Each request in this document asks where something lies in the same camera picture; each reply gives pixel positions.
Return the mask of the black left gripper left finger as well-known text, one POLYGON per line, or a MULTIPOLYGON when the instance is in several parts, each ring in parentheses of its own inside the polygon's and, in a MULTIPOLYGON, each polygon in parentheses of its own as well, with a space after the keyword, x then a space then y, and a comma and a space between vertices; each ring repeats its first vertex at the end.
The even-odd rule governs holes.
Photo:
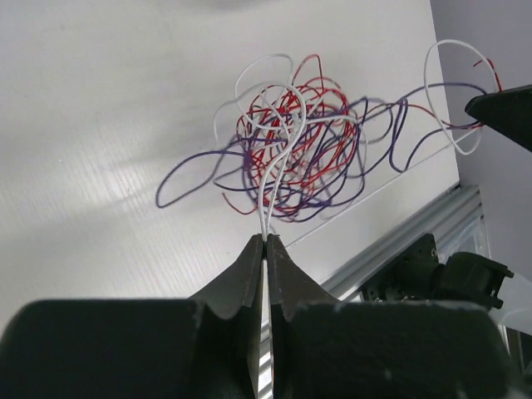
POLYGON ((264 243, 252 236, 238 258, 191 298, 202 307, 189 398, 256 398, 264 243))

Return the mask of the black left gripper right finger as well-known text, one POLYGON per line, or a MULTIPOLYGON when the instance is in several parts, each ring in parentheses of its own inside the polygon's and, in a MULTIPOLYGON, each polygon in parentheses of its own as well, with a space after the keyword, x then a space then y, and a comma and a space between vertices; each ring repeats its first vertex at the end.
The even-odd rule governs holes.
POLYGON ((297 266, 279 236, 268 236, 265 260, 268 270, 273 397, 291 398, 298 360, 298 340, 293 335, 293 318, 302 305, 336 303, 338 299, 297 266))

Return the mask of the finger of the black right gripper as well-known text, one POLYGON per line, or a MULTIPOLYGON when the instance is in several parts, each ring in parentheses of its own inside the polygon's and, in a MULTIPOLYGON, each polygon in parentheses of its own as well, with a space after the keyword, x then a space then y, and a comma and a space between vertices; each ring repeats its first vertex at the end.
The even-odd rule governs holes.
POLYGON ((531 151, 531 85, 476 96, 465 106, 465 113, 527 151, 531 151))

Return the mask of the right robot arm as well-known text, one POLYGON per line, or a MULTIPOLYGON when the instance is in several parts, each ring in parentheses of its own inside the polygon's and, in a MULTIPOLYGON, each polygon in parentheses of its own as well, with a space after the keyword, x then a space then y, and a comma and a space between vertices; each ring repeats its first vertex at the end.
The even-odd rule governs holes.
MULTIPOLYGON (((526 150, 531 150, 531 86, 475 96, 465 113, 526 150)), ((502 309, 518 275, 479 254, 456 252, 444 263, 433 234, 423 234, 361 287, 368 302, 457 300, 486 310, 502 309)))

